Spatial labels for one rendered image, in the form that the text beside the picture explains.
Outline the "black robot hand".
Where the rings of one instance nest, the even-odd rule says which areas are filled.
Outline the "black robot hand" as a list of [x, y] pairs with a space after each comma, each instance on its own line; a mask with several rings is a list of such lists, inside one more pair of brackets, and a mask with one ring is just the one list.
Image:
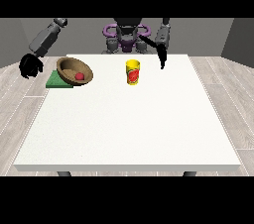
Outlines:
[[43, 71], [43, 63], [34, 55], [26, 54], [21, 58], [19, 68], [24, 78], [36, 77], [38, 72]]
[[142, 35], [139, 36], [139, 38], [145, 42], [147, 45], [151, 46], [152, 48], [155, 48], [157, 50], [157, 54], [159, 57], [159, 60], [161, 62], [161, 68], [165, 67], [165, 63], [167, 60], [167, 50], [164, 44], [156, 44], [152, 40], [150, 40], [147, 37], [144, 37]]

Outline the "green square pad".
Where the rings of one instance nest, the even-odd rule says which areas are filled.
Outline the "green square pad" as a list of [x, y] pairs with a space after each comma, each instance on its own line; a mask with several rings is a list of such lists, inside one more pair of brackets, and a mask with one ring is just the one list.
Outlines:
[[47, 83], [46, 88], [72, 88], [72, 85], [64, 82], [56, 70], [53, 70]]

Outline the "yellow cup with melon print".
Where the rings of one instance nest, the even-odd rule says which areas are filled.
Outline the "yellow cup with melon print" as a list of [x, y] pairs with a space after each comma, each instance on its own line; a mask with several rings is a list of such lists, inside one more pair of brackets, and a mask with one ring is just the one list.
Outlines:
[[135, 85], [139, 80], [140, 62], [136, 59], [129, 59], [126, 61], [127, 83]]

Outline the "brown wooden bowl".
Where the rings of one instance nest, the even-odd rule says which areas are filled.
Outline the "brown wooden bowl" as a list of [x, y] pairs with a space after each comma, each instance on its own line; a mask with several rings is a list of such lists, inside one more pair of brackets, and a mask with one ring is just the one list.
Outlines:
[[[82, 86], [93, 79], [93, 72], [83, 61], [73, 57], [61, 57], [57, 61], [57, 72], [60, 78], [73, 86]], [[77, 80], [75, 76], [82, 73], [84, 80]]]

